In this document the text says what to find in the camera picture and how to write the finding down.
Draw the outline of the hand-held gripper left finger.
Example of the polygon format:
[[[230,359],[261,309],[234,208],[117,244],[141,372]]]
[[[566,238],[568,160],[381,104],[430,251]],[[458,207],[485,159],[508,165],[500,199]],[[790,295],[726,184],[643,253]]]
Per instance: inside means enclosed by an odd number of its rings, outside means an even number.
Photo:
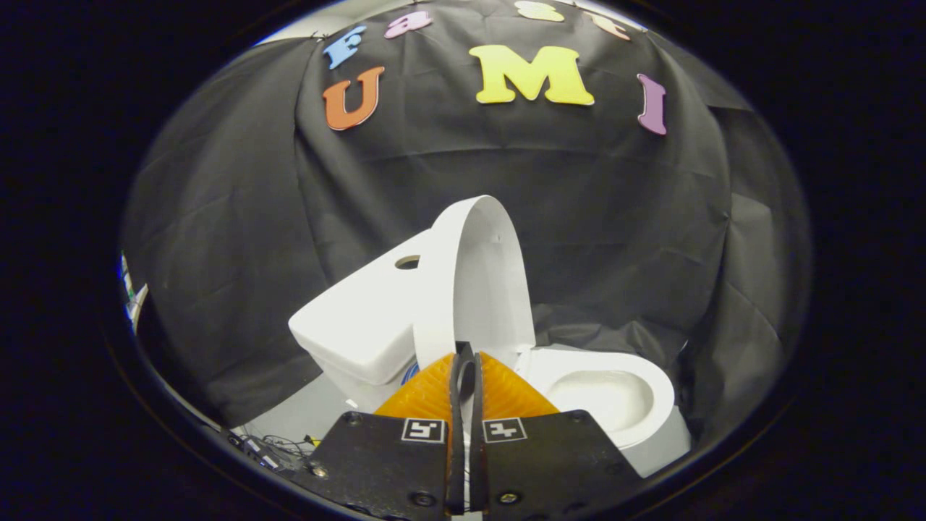
[[[460,389],[470,346],[421,370],[380,411],[343,413],[307,460],[307,488],[372,518],[450,518],[465,509]]]

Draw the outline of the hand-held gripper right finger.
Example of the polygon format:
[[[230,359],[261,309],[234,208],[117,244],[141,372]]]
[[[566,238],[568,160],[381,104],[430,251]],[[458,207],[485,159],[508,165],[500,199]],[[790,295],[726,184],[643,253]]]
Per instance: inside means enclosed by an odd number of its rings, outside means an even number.
[[[489,354],[475,356],[470,500],[485,519],[624,510],[642,478],[585,410],[558,411]]]

